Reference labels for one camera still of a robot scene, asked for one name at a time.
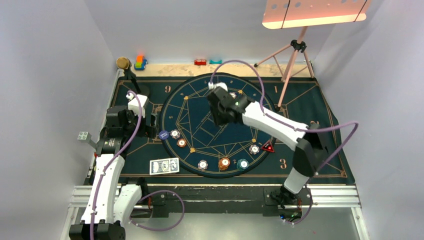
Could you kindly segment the blue playing card deck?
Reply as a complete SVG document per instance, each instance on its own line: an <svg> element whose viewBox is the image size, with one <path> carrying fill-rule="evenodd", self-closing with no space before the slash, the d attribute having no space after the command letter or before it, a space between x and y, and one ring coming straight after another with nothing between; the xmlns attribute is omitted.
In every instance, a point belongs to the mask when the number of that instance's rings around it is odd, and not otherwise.
<svg viewBox="0 0 424 240"><path fill-rule="evenodd" d="M180 171L178 157L151 160L149 162L150 175L174 174Z"/></svg>

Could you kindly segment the red triangular dealer button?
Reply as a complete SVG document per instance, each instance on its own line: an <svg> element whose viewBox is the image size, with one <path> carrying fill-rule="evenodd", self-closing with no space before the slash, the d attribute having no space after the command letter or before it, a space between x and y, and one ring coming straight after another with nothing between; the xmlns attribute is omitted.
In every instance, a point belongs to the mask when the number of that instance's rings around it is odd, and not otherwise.
<svg viewBox="0 0 424 240"><path fill-rule="evenodd" d="M270 152L270 153L274 153L275 152L273 143L270 140L268 140L266 143L264 143L262 145L261 149L263 151Z"/></svg>

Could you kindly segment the blue small blind button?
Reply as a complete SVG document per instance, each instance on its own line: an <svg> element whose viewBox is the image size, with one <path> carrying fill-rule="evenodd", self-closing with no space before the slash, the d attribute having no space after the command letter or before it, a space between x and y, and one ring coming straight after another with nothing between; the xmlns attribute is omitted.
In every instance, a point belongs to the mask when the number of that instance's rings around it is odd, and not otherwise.
<svg viewBox="0 0 424 240"><path fill-rule="evenodd" d="M161 140L166 140L166 139L168 139L168 138L169 138L169 136L170 136L170 133L169 133L167 130L162 130L162 131L160 131L160 132L159 132L159 134L158 134L158 137L159 137Z"/></svg>

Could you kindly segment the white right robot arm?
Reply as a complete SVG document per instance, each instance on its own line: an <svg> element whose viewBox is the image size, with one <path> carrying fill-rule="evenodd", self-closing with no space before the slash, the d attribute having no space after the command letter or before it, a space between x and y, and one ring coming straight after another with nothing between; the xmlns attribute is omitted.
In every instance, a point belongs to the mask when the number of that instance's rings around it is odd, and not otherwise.
<svg viewBox="0 0 424 240"><path fill-rule="evenodd" d="M292 169L280 196L288 204L298 200L303 186L329 156L328 141L319 131L319 125L308 126L290 120L247 96L233 98L224 83L213 84L209 90L207 100L215 125L238 123L256 128L282 141L294 152Z"/></svg>

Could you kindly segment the white purple poker chip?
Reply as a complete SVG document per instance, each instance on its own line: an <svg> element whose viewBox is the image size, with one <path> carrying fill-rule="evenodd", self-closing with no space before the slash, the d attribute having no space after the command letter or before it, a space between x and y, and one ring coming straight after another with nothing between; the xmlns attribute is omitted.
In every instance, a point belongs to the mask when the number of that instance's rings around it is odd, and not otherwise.
<svg viewBox="0 0 424 240"><path fill-rule="evenodd" d="M169 132L169 135L170 135L173 139L179 139L179 138L180 138L180 136L181 136L181 133L180 133L180 131L179 131L179 130L174 129L174 130L171 130L171 131Z"/></svg>

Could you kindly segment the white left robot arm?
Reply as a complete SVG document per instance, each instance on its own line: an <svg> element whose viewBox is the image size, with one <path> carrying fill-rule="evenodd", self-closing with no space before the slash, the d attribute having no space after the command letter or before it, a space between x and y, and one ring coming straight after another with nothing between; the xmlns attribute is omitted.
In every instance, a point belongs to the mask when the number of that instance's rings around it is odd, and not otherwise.
<svg viewBox="0 0 424 240"><path fill-rule="evenodd" d="M147 125L145 108L119 105L106 111L105 126L95 144L95 174L81 220L69 228L72 240L124 240L125 226L135 204L149 199L140 182L125 185L117 194L118 181L127 152L135 137L154 138L155 124Z"/></svg>

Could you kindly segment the orange poker chip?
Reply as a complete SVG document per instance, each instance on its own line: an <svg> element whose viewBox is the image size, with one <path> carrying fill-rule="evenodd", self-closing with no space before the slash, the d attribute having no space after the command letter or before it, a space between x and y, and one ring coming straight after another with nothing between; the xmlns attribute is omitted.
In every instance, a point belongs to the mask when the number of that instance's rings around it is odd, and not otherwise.
<svg viewBox="0 0 424 240"><path fill-rule="evenodd" d="M184 148L187 145L187 141L184 138L180 138L176 142L177 146L180 148Z"/></svg>

